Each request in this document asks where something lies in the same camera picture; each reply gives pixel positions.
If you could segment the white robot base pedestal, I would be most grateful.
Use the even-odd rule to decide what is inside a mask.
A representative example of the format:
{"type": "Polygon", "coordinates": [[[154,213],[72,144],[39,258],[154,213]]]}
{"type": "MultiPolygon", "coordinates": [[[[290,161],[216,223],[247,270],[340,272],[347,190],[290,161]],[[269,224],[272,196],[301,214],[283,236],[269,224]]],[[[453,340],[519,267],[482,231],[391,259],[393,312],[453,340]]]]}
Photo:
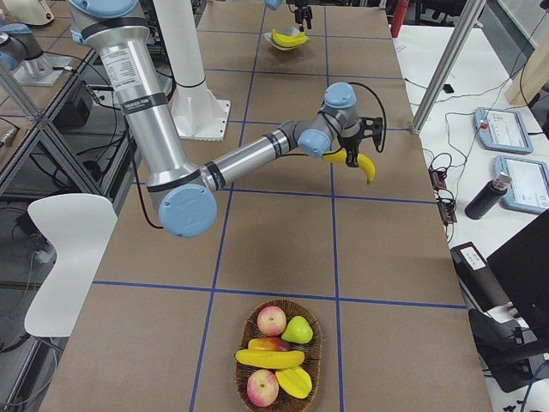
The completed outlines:
{"type": "Polygon", "coordinates": [[[231,102],[209,90],[190,1],[154,2],[176,90],[171,114],[182,138],[221,141],[231,102]]]}

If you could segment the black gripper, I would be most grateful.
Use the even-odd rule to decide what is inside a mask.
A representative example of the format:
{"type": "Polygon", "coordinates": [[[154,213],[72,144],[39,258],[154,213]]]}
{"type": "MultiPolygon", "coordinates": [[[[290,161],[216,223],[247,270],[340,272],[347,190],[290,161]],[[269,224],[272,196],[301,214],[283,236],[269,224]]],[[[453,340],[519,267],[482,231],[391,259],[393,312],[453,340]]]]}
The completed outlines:
{"type": "Polygon", "coordinates": [[[312,15],[310,12],[310,5],[308,0],[292,0],[291,5],[293,6],[294,20],[298,27],[301,29],[301,14],[304,13],[304,21],[306,22],[306,27],[312,29],[311,20],[312,15]]]}
{"type": "Polygon", "coordinates": [[[359,117],[357,122],[341,132],[340,145],[346,151],[345,163],[348,167],[359,166],[359,145],[371,138],[378,153],[384,151],[384,119],[380,117],[359,117]]]}

